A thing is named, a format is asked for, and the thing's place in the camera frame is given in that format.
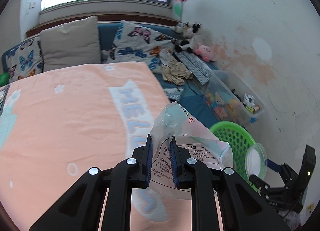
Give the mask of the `clear plastic bag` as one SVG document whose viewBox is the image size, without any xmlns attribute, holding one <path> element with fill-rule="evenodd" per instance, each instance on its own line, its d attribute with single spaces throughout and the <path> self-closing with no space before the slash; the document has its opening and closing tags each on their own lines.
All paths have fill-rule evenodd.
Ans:
<svg viewBox="0 0 320 231">
<path fill-rule="evenodd" d="M 153 158 L 150 187 L 162 196 L 191 199 L 191 190 L 175 188 L 172 180 L 170 141 L 189 151 L 190 157 L 208 167 L 223 170 L 233 167 L 233 152 L 189 111 L 177 102 L 167 104 L 155 119 L 151 130 Z"/>
</svg>

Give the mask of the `round clear plastic lid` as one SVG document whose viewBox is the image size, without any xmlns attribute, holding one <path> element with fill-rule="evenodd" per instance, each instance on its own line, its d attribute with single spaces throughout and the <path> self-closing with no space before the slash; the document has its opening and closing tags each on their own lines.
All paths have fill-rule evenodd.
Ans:
<svg viewBox="0 0 320 231">
<path fill-rule="evenodd" d="M 264 179 L 267 173 L 267 154 L 262 144 L 255 143 L 246 152 L 245 169 L 247 177 L 255 175 Z"/>
</svg>

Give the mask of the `green plastic basket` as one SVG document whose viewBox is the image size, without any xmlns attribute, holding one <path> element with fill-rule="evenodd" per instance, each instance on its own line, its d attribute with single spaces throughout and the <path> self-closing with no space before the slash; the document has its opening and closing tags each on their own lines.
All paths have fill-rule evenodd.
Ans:
<svg viewBox="0 0 320 231">
<path fill-rule="evenodd" d="M 209 129 L 221 141 L 228 142 L 233 152 L 233 168 L 256 191 L 258 189 L 249 181 L 245 169 L 246 152 L 254 145 L 253 137 L 240 125 L 221 121 L 212 125 Z"/>
</svg>

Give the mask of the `pink blanket tablecloth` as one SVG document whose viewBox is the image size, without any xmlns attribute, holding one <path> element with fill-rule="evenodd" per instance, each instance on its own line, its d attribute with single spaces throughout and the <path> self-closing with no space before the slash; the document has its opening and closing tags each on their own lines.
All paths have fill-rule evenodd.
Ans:
<svg viewBox="0 0 320 231">
<path fill-rule="evenodd" d="M 11 83 L 1 114 L 1 204 L 20 230 L 87 170 L 130 158 L 168 104 L 142 62 L 86 64 Z"/>
</svg>

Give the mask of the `clear plastic toy bin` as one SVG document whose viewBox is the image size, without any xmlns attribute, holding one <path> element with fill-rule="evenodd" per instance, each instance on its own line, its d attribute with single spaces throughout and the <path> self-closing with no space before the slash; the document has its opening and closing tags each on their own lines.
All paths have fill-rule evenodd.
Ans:
<svg viewBox="0 0 320 231">
<path fill-rule="evenodd" d="M 203 100 L 217 119 L 241 126 L 255 123 L 265 111 L 263 102 L 231 71 L 212 71 Z"/>
</svg>

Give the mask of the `blue sofa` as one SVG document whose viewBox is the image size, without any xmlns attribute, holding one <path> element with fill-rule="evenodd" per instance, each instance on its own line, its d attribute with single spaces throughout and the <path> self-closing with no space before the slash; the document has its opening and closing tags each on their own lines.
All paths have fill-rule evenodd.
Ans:
<svg viewBox="0 0 320 231">
<path fill-rule="evenodd" d="M 98 24 L 103 63 L 107 60 L 107 53 L 112 45 L 119 25 L 119 22 Z M 173 83 L 165 82 L 160 74 L 156 74 L 155 77 L 159 81 L 164 92 L 168 93 L 168 99 L 170 101 L 177 101 L 207 128 L 210 128 L 219 121 L 219 119 L 210 112 L 209 108 L 202 100 L 205 86 L 197 83 L 195 79 L 187 80 L 185 85 L 179 87 Z"/>
</svg>

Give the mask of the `grey striped cloth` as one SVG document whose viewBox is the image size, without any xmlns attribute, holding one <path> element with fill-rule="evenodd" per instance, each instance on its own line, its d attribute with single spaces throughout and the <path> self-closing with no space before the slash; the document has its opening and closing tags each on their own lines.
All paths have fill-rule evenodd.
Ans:
<svg viewBox="0 0 320 231">
<path fill-rule="evenodd" d="M 176 57 L 187 67 L 201 85 L 207 84 L 212 77 L 212 70 L 193 53 L 182 51 L 174 52 Z"/>
</svg>

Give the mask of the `beige crumpled garment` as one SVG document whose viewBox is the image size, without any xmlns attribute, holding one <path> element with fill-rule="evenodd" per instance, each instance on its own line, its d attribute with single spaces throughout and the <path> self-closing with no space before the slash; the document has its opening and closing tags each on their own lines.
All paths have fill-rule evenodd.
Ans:
<svg viewBox="0 0 320 231">
<path fill-rule="evenodd" d="M 193 73 L 183 63 L 176 60 L 168 49 L 161 50 L 159 57 L 164 81 L 182 86 L 186 80 L 193 79 Z"/>
</svg>

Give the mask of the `picture book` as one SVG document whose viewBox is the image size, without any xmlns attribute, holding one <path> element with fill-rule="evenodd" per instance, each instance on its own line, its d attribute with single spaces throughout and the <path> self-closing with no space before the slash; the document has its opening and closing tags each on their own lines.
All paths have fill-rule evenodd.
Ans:
<svg viewBox="0 0 320 231">
<path fill-rule="evenodd" d="M 7 98 L 7 93 L 9 91 L 9 88 L 10 88 L 10 84 L 7 84 L 7 85 L 1 87 L 1 90 L 0 90 L 0 115 L 2 115 L 2 113 L 3 113 L 4 104 L 5 104 L 5 100 Z"/>
</svg>

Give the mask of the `pink plush toy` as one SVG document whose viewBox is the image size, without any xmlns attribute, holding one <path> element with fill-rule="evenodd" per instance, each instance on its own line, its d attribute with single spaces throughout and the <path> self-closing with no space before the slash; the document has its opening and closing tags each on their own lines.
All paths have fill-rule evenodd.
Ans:
<svg viewBox="0 0 320 231">
<path fill-rule="evenodd" d="M 194 53 L 198 56 L 200 56 L 204 62 L 215 62 L 216 57 L 214 55 L 214 52 L 211 50 L 210 47 L 198 44 L 197 48 L 194 50 Z"/>
</svg>

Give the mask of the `butterfly pillow left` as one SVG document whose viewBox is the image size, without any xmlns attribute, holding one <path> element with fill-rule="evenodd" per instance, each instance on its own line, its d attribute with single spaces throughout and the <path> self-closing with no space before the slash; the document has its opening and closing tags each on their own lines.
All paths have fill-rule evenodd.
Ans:
<svg viewBox="0 0 320 231">
<path fill-rule="evenodd" d="M 42 73 L 44 59 L 40 37 L 26 40 L 14 47 L 6 54 L 5 61 L 10 83 Z"/>
</svg>

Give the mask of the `butterfly pillow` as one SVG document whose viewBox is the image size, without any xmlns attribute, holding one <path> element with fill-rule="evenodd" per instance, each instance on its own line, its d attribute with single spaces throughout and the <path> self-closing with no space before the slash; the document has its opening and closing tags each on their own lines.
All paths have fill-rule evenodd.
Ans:
<svg viewBox="0 0 320 231">
<path fill-rule="evenodd" d="M 102 62 L 144 62 L 154 74 L 161 74 L 161 51 L 173 51 L 176 43 L 165 33 L 122 20 L 111 48 L 102 51 Z"/>
<path fill-rule="evenodd" d="M 10 83 L 42 73 L 44 59 L 40 37 L 26 40 L 14 47 L 6 54 L 5 61 Z"/>
</svg>

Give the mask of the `beige cushion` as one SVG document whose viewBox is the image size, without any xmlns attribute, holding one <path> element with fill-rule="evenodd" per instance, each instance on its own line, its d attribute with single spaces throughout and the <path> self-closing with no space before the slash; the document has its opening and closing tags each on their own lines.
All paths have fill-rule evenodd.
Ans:
<svg viewBox="0 0 320 231">
<path fill-rule="evenodd" d="M 101 62 L 97 16 L 43 30 L 40 41 L 45 72 Z"/>
</svg>

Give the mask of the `cow plush toy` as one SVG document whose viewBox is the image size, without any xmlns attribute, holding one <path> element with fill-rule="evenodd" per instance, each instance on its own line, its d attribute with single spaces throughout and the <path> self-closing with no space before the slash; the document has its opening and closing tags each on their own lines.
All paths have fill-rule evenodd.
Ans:
<svg viewBox="0 0 320 231">
<path fill-rule="evenodd" d="M 175 45 L 177 53 L 182 51 L 192 53 L 197 48 L 197 44 L 202 41 L 203 26 L 200 23 L 179 22 L 171 27 L 171 30 L 181 37 L 179 43 Z"/>
</svg>

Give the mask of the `butterfly pillow right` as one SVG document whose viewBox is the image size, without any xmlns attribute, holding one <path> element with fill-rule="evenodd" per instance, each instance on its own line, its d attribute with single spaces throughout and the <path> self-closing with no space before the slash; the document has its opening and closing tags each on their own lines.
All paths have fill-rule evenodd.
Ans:
<svg viewBox="0 0 320 231">
<path fill-rule="evenodd" d="M 165 33 L 122 20 L 111 48 L 102 51 L 102 62 L 144 62 L 154 74 L 161 74 L 161 51 L 173 51 L 176 43 Z"/>
</svg>

